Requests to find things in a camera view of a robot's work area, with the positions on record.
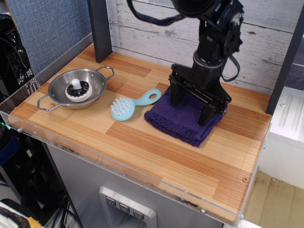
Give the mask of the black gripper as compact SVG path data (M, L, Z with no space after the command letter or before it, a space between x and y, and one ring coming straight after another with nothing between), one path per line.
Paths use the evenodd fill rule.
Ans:
M223 61L205 62L194 58L192 67L173 64L170 75L170 102L179 105L188 92L197 97L205 105L202 109L199 125L205 126L216 114L227 111L231 97L220 84Z

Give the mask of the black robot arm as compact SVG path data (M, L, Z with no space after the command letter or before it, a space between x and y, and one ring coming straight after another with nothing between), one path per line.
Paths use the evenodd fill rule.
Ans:
M242 44L243 5L238 0L175 0L173 5L182 16L198 18L200 24L192 67L171 66L171 104L180 104L185 93L198 98L204 103L198 123L205 126L214 115L224 114L231 102L220 79L228 59L240 68L233 54Z

